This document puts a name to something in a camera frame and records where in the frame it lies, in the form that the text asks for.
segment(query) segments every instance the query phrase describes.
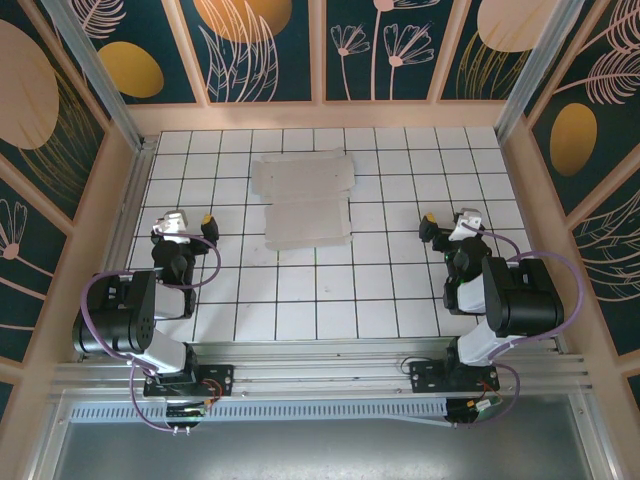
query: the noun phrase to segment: white tile grid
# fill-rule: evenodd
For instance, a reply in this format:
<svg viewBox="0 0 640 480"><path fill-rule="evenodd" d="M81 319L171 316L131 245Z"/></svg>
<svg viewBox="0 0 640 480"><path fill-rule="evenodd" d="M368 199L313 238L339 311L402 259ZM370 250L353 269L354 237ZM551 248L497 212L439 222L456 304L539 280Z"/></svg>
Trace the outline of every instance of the white tile grid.
<svg viewBox="0 0 640 480"><path fill-rule="evenodd" d="M199 217L213 212L222 234L223 268L218 279L198 289L192 319L163 322L162 330L176 338L207 342L464 333L475 319L451 317L441 308L446 278L442 255L422 245L416 231L427 212L434 212L438 222L449 227L454 208L466 206L483 212L487 228L513 238L521 249L529 247L492 132L487 128L165 132L129 266L152 266L148 232L164 211L185 208L194 233ZM248 173L243 174L250 168L249 159L260 156L255 152L333 148L346 148L354 155L353 243L279 253L267 250L264 205L251 193ZM485 240L496 251L493 239ZM498 242L496 254L510 256L512 251ZM199 259L194 281L206 278L214 266L213 255Z"/></svg>

